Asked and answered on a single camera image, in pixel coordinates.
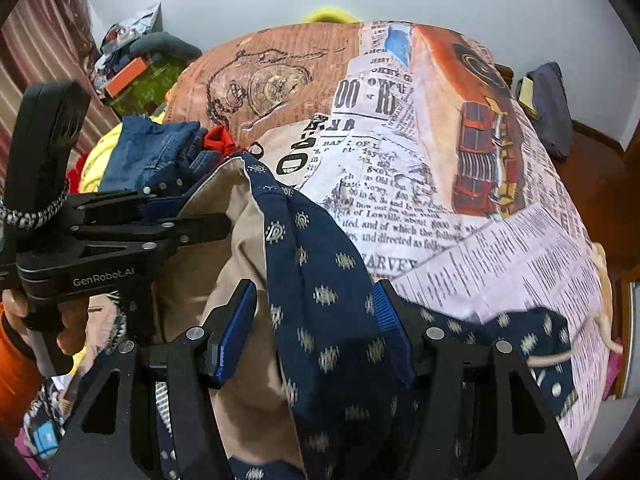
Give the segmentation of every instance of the navy blue patterned cloth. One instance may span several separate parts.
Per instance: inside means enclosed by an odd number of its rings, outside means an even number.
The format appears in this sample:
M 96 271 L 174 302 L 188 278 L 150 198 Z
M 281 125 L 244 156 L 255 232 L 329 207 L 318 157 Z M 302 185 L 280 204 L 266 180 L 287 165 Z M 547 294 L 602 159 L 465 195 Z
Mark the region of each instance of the navy blue patterned cloth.
M 264 225 L 256 228 L 264 232 L 274 339 L 305 471 L 284 462 L 245 464 L 234 457 L 231 469 L 239 480 L 301 480 L 305 474 L 310 480 L 390 478 L 389 468 L 406 451 L 418 405 L 386 352 L 364 262 L 322 207 L 278 183 L 251 155 L 239 153 L 230 160 L 237 158 L 264 215 Z M 176 216 L 200 183 L 184 195 L 149 201 L 143 215 L 149 220 Z M 505 339 L 523 358 L 570 347 L 566 320 L 543 307 L 502 314 L 480 326 L 411 305 L 425 328 L 439 326 L 462 342 L 488 346 Z M 154 330 L 152 318 L 146 329 L 144 323 L 129 324 L 130 331 Z M 556 416 L 575 401 L 569 361 L 532 373 Z M 179 470 L 167 422 L 159 418 L 158 429 L 164 473 L 175 480 Z

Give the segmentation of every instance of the beige fabric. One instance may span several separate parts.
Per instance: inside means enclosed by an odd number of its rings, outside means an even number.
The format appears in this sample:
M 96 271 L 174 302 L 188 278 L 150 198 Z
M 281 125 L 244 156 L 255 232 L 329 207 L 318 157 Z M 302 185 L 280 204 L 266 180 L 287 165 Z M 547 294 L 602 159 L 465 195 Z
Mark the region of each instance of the beige fabric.
M 604 247 L 600 244 L 593 244 L 589 251 L 589 258 L 596 266 L 598 276 L 600 277 L 600 287 L 602 289 L 602 311 L 609 318 L 609 325 L 613 321 L 613 293 L 611 290 L 611 281 L 607 273 L 607 257 Z
M 252 330 L 235 376 L 212 403 L 228 456 L 247 463 L 286 460 L 302 468 L 302 457 L 282 389 L 266 293 L 264 218 L 251 195 L 244 162 L 220 167 L 184 207 L 181 216 L 226 212 L 232 233 L 218 242 L 181 248 L 162 268 L 156 301 L 165 338 L 171 340 L 226 304 L 238 281 L 258 289 Z

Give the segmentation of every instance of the human hand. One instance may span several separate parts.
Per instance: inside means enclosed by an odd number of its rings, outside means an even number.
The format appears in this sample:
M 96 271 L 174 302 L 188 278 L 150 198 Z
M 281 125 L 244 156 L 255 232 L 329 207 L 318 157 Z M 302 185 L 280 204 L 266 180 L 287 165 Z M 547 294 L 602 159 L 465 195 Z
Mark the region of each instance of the human hand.
M 22 323 L 22 318 L 28 314 L 26 296 L 19 290 L 4 290 L 2 292 L 2 304 L 4 305 L 4 315 L 9 325 L 27 345 L 31 346 L 27 336 L 27 329 Z M 84 346 L 86 324 L 89 320 L 88 306 L 88 298 L 65 301 L 59 306 L 62 314 L 62 324 L 65 329 L 58 334 L 56 342 L 66 355 L 75 355 Z

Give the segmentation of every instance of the blue denim jeans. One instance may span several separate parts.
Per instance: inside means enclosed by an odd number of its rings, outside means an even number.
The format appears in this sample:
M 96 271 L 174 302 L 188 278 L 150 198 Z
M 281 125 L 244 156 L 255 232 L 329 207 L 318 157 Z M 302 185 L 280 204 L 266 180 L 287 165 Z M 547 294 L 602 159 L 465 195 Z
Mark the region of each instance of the blue denim jeans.
M 157 124 L 143 117 L 125 117 L 111 153 L 100 191 L 140 190 L 164 182 L 169 193 L 184 192 L 209 173 L 218 152 L 202 150 L 206 129 L 197 121 Z

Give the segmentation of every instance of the finger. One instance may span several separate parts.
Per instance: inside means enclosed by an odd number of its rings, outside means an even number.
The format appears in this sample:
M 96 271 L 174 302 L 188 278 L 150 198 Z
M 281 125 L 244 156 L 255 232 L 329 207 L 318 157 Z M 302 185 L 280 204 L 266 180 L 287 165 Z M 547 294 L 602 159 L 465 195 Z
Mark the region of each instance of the finger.
M 62 317 L 62 325 L 66 328 L 85 329 L 87 321 L 89 321 L 89 312 L 87 307 L 88 300 L 71 300 L 60 303 L 60 314 Z
M 26 317 L 28 314 L 27 297 L 19 290 L 3 290 L 2 304 L 4 310 L 17 317 Z
M 65 355 L 75 355 L 84 347 L 86 334 L 84 328 L 66 328 L 58 334 L 56 342 Z

